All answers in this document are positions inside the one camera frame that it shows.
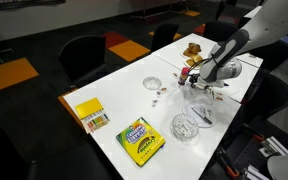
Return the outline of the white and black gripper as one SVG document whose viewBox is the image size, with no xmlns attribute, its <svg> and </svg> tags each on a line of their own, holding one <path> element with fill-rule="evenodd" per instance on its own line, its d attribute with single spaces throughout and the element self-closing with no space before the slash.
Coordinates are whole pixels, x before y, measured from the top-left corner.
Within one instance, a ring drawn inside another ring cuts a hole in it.
<svg viewBox="0 0 288 180">
<path fill-rule="evenodd" d="M 190 84 L 191 86 L 199 85 L 199 86 L 202 86 L 204 89 L 206 89 L 207 87 L 223 88 L 227 86 L 227 83 L 225 83 L 222 80 L 207 83 L 200 77 L 199 73 L 182 74 L 181 79 L 179 80 L 179 85 L 184 86 L 187 84 Z"/>
</svg>

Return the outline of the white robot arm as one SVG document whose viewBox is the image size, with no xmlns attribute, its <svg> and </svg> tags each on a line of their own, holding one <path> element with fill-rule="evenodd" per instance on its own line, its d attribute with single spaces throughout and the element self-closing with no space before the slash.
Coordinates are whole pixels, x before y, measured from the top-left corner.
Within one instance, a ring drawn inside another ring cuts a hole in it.
<svg viewBox="0 0 288 180">
<path fill-rule="evenodd" d="M 189 79 L 191 84 L 224 87 L 224 81 L 238 77 L 241 64 L 234 60 L 246 51 L 272 44 L 288 34 L 288 0 L 267 0 L 259 11 L 225 42 L 217 43 L 201 64 L 199 72 L 191 74 L 192 67 L 182 69 L 178 79 L 184 85 Z"/>
</svg>

